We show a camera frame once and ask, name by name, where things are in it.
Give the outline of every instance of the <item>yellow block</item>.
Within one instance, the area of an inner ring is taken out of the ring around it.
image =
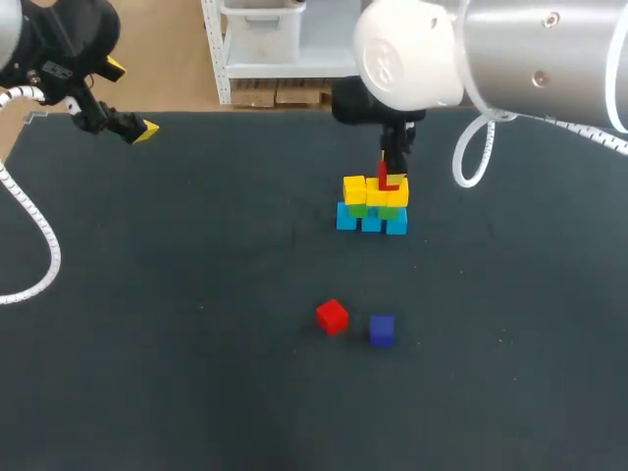
[[[122,66],[120,65],[120,63],[119,63],[117,60],[115,60],[113,57],[111,57],[111,56],[107,56],[107,62],[108,62],[109,64],[111,64],[112,66],[114,66],[116,69],[120,69],[120,70],[121,70],[121,71],[123,71],[123,72],[126,72],[126,71],[127,71],[127,69],[125,69],[124,67],[122,67]]]
[[[386,184],[388,186],[400,186],[405,179],[405,174],[386,175]]]
[[[363,176],[344,177],[342,181],[344,204],[366,204],[366,181]]]
[[[380,181],[378,179],[366,179],[366,205],[386,206],[387,191],[380,191]]]
[[[159,130],[159,127],[150,121],[144,120],[144,124],[146,125],[146,131],[144,131],[144,134],[138,137],[133,144],[150,139],[153,134]]]
[[[408,179],[403,179],[398,190],[388,191],[388,204],[391,208],[405,208],[410,199],[410,188]]]

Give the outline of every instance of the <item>metal cylinder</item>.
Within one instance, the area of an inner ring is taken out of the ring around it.
[[[0,71],[11,60],[22,32],[20,0],[0,0]]]
[[[606,61],[625,7],[625,0],[471,0],[464,47],[480,94],[502,110],[610,127]],[[622,50],[620,118],[628,116],[627,79]]]

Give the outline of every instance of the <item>green cube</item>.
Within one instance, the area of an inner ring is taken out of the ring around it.
[[[399,217],[399,208],[381,207],[378,211],[378,217],[382,221],[394,221]]]
[[[350,218],[364,219],[369,215],[369,208],[366,204],[351,204],[347,208],[349,208]]]

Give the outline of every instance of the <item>yellow cube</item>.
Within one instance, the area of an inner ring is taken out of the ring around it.
[[[410,188],[408,179],[403,179],[398,190],[388,191],[388,204],[390,208],[405,208],[410,199]]]
[[[386,206],[388,201],[387,191],[380,191],[378,179],[366,179],[366,205]]]
[[[347,206],[366,204],[366,180],[364,177],[344,177],[342,194],[344,194],[344,204]]]
[[[386,175],[386,184],[388,186],[400,186],[405,179],[405,174]]]

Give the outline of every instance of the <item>red block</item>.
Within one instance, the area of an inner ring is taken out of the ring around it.
[[[316,320],[328,336],[335,336],[349,327],[349,314],[335,299],[316,310]]]
[[[377,177],[380,182],[380,191],[397,191],[399,189],[399,185],[388,185],[387,176],[386,162],[380,160],[380,163],[377,164]]]

